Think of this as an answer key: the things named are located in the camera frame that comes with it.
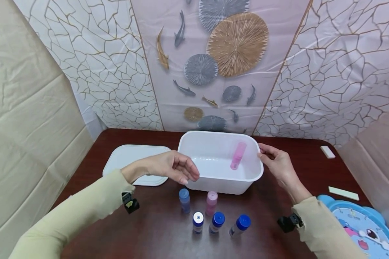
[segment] bottle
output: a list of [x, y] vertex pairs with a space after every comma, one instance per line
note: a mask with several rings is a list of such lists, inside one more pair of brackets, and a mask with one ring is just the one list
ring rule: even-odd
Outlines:
[[201, 212], [195, 212], [193, 215], [193, 232], [194, 234], [200, 234], [203, 230], [203, 214]]
[[247, 215], [240, 215], [235, 224], [229, 230], [229, 234], [231, 237], [239, 236], [246, 231], [249, 226], [251, 226], [251, 219]]
[[209, 191], [206, 198], [206, 215], [212, 216], [215, 213], [218, 203], [218, 194], [215, 191]]
[[186, 188], [179, 191], [179, 199], [182, 205], [182, 212], [184, 214], [190, 213], [190, 196], [189, 191]]
[[232, 157], [232, 163], [231, 163], [232, 170], [238, 169], [238, 166], [241, 163], [245, 149], [246, 149], [245, 142], [239, 142], [238, 147], [235, 150], [235, 154]]
[[219, 229], [221, 228], [223, 223], [225, 223], [225, 215], [223, 215], [222, 212], [216, 212], [213, 215], [212, 222], [210, 223], [209, 233], [216, 234], [217, 232], [219, 232]]

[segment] pink plastic bottle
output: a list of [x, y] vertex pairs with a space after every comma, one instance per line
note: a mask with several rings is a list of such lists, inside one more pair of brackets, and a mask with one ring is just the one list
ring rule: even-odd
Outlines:
[[218, 194], [215, 191], [209, 191], [206, 198], [206, 215], [213, 216], [218, 203]]
[[238, 169], [238, 166], [241, 163], [245, 149], [246, 149], [246, 144], [244, 142], [239, 142], [238, 147], [235, 150], [235, 154], [233, 155], [232, 158], [232, 164], [231, 164], [232, 170]]

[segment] fish print backdrop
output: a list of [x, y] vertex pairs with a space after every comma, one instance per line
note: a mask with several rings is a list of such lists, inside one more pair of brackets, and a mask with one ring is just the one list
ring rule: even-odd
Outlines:
[[14, 0], [107, 126], [336, 146], [389, 111], [389, 0]]

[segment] fish illustration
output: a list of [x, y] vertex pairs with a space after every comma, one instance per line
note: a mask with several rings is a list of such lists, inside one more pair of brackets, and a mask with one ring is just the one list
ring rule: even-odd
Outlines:
[[192, 90], [190, 90], [189, 87], [186, 89], [178, 85], [176, 80], [173, 80], [173, 82], [177, 86], [177, 88], [179, 88], [179, 90], [181, 90], [184, 93], [185, 96], [196, 96], [196, 94]]
[[174, 46], [178, 47], [184, 41], [184, 29], [186, 28], [186, 24], [184, 23], [184, 15], [183, 10], [180, 12], [180, 17], [182, 19], [182, 25], [180, 26], [179, 32], [175, 33]]
[[202, 98], [203, 101], [206, 101], [207, 103], [209, 103], [211, 106], [215, 107], [215, 108], [219, 108], [218, 104], [215, 102], [215, 100], [211, 101], [211, 100], [208, 100], [206, 99], [205, 96], [203, 96]]
[[252, 104], [252, 102], [255, 100], [255, 96], [256, 96], [256, 90], [255, 90], [255, 87], [254, 87], [254, 85], [253, 85], [253, 84], [251, 84], [251, 85], [252, 85], [252, 95], [251, 95], [251, 97], [249, 97], [249, 98], [247, 99], [246, 106], [249, 106], [249, 105], [251, 105], [251, 104]]
[[230, 110], [230, 111], [233, 112], [233, 121], [235, 123], [237, 123], [239, 120], [239, 115], [236, 113], [236, 111], [233, 111], [233, 110]]
[[168, 55], [164, 54], [163, 48], [161, 47], [161, 33], [163, 32], [164, 26], [161, 28], [158, 36], [157, 36], [157, 53], [158, 53], [158, 60], [160, 60], [160, 63], [162, 66], [164, 66], [165, 69], [168, 69]]

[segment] person's left hand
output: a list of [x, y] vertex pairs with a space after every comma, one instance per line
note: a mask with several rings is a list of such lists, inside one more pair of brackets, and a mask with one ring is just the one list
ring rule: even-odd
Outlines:
[[[126, 175], [130, 173], [130, 166], [136, 173], [131, 179]], [[121, 172], [130, 183], [142, 175], [152, 174], [171, 178], [182, 185], [186, 185], [188, 180], [197, 181], [200, 175], [193, 161], [176, 150], [140, 159], [121, 169]]]

